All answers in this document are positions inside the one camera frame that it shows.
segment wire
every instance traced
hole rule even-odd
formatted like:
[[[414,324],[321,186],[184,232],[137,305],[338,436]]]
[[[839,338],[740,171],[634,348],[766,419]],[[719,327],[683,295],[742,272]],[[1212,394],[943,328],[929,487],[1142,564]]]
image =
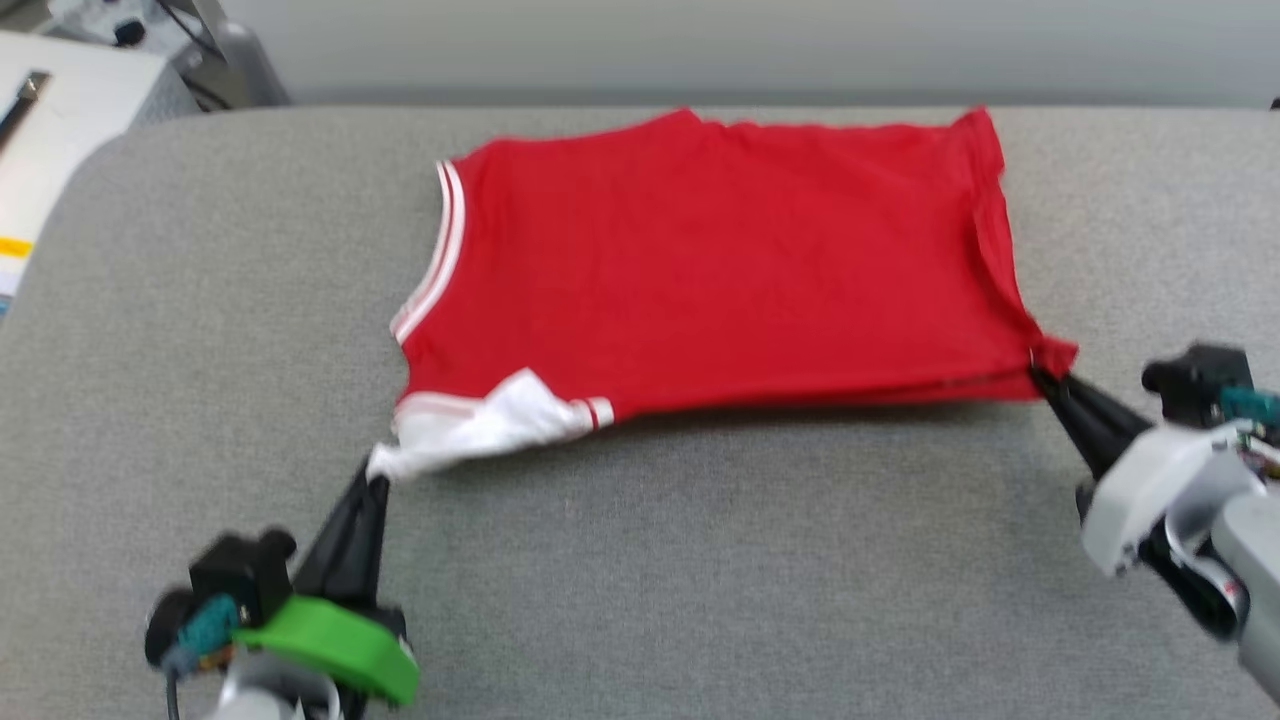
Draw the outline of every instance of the wire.
[[[164,700],[169,707],[169,720],[180,720],[178,717],[178,676],[173,673],[165,676]]]
[[[182,32],[187,33],[187,37],[189,37],[191,41],[195,42],[197,47],[200,47],[205,53],[209,53],[210,55],[218,58],[224,63],[227,61],[227,56],[223,55],[223,53],[219,49],[201,40],[195,32],[192,32],[189,27],[187,27],[187,23],[182,22],[182,18],[178,17],[178,13],[174,13],[173,6],[169,5],[169,0],[156,0],[156,5],[160,5],[160,9],[164,10],[164,14],[169,15],[173,19],[173,22],[178,23],[178,27],[182,28]]]
[[[191,78],[182,78],[182,82],[187,85],[188,90],[191,90],[192,92],[198,92],[200,95],[204,95],[214,105],[218,105],[223,110],[230,110],[232,109],[232,104],[228,102],[225,97],[223,97],[221,95],[218,95],[212,90],[209,90],[204,85],[201,85],[201,83],[198,83],[198,82],[196,82],[196,81],[193,81]]]

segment red fabric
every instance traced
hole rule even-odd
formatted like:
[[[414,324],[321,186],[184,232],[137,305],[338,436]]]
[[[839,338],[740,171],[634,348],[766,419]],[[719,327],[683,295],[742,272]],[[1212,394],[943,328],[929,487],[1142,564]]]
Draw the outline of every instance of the red fabric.
[[[454,167],[461,249],[430,313],[399,320],[406,395],[484,397],[527,366],[618,420],[1033,400],[1033,357],[1057,375],[1075,359],[1023,307],[984,110],[874,128],[680,110]]]

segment gray fabric surface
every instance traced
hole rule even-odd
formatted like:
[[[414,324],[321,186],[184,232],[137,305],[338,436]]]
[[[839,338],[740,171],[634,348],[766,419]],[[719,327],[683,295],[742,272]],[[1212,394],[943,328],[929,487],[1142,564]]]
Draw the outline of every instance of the gray fabric surface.
[[[224,528],[320,525],[388,436],[431,160],[649,114],[244,113],[87,161],[0,325],[0,714],[163,717],[156,594]],[[1082,374],[1155,413],[1143,361],[1216,338],[1280,386],[1280,117],[993,114],[1024,297]],[[1047,407],[972,405],[641,420],[396,488],[398,717],[1271,716],[1151,574],[1088,564],[1084,473]]]

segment folded garment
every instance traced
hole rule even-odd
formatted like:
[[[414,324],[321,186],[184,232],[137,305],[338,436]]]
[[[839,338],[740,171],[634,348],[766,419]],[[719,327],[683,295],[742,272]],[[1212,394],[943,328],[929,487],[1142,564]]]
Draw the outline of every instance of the folded garment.
[[[1076,347],[1023,306],[984,110],[947,127],[678,110],[438,165],[443,217],[392,323],[393,479],[708,406],[1033,400]]]

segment gray wall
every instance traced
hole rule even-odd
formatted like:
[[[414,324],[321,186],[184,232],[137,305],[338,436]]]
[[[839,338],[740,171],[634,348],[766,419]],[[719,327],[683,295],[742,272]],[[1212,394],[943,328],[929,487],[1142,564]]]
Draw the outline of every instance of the gray wall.
[[[1266,106],[1280,1],[221,0],[316,101]]]

